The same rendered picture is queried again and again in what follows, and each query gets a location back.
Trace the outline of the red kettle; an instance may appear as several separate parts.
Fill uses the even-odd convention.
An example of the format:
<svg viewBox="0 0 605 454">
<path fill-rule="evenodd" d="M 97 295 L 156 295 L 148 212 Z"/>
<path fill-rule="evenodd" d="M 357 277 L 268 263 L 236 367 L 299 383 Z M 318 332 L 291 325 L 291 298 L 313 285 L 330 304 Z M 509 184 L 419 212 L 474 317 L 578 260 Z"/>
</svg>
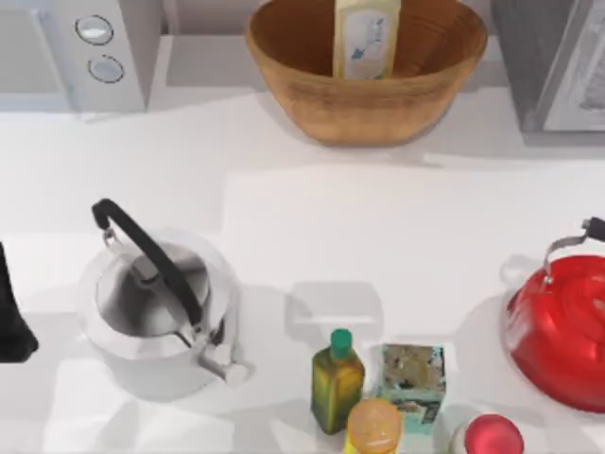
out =
<svg viewBox="0 0 605 454">
<path fill-rule="evenodd" d="M 519 371 L 567 407 L 605 413 L 605 256 L 555 251 L 588 239 L 605 243 L 605 220 L 549 246 L 543 265 L 506 305 L 503 338 Z"/>
</svg>

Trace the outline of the cream yellow carton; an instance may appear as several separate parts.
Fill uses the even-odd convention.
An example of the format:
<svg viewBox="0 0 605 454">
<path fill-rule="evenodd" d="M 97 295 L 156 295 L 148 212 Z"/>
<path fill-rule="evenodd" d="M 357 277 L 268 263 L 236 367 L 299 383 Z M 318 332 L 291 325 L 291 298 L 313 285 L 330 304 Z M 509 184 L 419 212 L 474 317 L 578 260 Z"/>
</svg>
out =
<svg viewBox="0 0 605 454">
<path fill-rule="evenodd" d="M 401 0 L 335 0 L 333 76 L 387 79 L 392 74 Z"/>
</svg>

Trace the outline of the brown wooden basket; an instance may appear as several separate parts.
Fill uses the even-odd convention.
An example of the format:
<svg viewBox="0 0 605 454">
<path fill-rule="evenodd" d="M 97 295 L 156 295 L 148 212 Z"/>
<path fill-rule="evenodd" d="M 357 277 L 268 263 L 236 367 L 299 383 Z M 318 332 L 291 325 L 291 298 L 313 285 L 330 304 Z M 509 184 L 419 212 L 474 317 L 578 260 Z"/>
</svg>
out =
<svg viewBox="0 0 605 454">
<path fill-rule="evenodd" d="M 264 83 L 292 123 L 331 146 L 400 145 L 451 106 L 488 41 L 460 0 L 401 0 L 392 74 L 333 76 L 335 0 L 267 0 L 246 40 Z"/>
</svg>

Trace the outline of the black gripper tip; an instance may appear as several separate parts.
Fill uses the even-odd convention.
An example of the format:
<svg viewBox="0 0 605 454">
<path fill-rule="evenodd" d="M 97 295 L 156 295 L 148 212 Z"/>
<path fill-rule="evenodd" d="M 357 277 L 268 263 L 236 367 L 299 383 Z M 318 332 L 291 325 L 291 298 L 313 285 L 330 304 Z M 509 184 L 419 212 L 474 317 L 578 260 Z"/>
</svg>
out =
<svg viewBox="0 0 605 454">
<path fill-rule="evenodd" d="M 24 363 L 39 349 L 16 303 L 4 246 L 0 242 L 0 363 Z"/>
</svg>

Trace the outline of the yellow bottle with orange cap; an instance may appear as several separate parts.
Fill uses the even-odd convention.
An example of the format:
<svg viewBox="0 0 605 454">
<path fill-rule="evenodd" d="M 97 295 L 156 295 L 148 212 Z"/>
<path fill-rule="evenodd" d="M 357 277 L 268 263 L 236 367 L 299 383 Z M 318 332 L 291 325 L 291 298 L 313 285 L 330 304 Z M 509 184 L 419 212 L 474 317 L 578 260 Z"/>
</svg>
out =
<svg viewBox="0 0 605 454">
<path fill-rule="evenodd" d="M 380 398 L 365 398 L 348 417 L 342 454 L 395 454 L 402 432 L 402 415 L 395 406 Z"/>
</svg>

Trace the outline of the grey cabinet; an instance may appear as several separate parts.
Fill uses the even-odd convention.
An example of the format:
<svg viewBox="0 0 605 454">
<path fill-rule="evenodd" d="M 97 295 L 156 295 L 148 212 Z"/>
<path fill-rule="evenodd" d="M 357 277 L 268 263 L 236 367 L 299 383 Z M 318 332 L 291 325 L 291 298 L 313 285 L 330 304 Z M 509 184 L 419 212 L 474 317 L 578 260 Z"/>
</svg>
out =
<svg viewBox="0 0 605 454">
<path fill-rule="evenodd" d="M 523 132 L 605 133 L 605 0 L 492 0 Z"/>
</svg>

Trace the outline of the pale microwave oven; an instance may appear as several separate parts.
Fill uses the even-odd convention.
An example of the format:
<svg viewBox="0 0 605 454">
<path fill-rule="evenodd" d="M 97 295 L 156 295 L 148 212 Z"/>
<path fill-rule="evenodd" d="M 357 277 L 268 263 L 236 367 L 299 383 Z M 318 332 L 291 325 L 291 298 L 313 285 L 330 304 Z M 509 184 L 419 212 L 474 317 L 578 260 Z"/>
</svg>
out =
<svg viewBox="0 0 605 454">
<path fill-rule="evenodd" d="M 83 42 L 77 19 L 99 15 L 106 45 Z M 0 0 L 0 112 L 138 113 L 147 108 L 163 29 L 163 0 Z M 125 76 L 95 80 L 90 59 L 109 55 Z"/>
</svg>

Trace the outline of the round microwave knob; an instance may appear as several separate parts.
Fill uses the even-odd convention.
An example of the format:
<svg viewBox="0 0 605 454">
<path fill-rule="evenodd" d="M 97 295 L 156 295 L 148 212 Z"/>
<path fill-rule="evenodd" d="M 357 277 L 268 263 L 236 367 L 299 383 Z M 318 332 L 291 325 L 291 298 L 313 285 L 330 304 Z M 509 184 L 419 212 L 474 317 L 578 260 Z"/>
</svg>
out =
<svg viewBox="0 0 605 454">
<path fill-rule="evenodd" d="M 77 19 L 75 31 L 83 42 L 90 45 L 106 45 L 113 38 L 112 24 L 99 15 Z"/>
<path fill-rule="evenodd" d="M 114 84 L 125 76 L 122 63 L 109 55 L 102 55 L 88 61 L 89 74 L 97 81 Z"/>
</svg>

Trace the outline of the teal printed box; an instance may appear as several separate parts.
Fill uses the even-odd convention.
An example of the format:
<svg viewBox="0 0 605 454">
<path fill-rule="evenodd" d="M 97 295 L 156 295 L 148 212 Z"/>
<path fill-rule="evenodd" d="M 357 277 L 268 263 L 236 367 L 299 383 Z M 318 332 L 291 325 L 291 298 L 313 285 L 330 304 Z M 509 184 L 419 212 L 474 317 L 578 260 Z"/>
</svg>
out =
<svg viewBox="0 0 605 454">
<path fill-rule="evenodd" d="M 441 345 L 389 343 L 381 347 L 375 395 L 402 415 L 404 434 L 432 434 L 446 393 Z"/>
</svg>

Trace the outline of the green bottle with green cap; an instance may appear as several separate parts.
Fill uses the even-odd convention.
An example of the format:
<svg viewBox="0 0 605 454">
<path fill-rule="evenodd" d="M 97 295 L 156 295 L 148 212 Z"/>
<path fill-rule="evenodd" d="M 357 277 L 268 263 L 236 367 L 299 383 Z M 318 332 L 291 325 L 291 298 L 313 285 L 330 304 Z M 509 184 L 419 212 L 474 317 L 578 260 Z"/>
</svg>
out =
<svg viewBox="0 0 605 454">
<path fill-rule="evenodd" d="M 365 366 L 353 348 L 353 335 L 345 328 L 332 332 L 330 344 L 312 358 L 311 411 L 328 435 L 347 426 L 352 408 L 359 402 Z"/>
</svg>

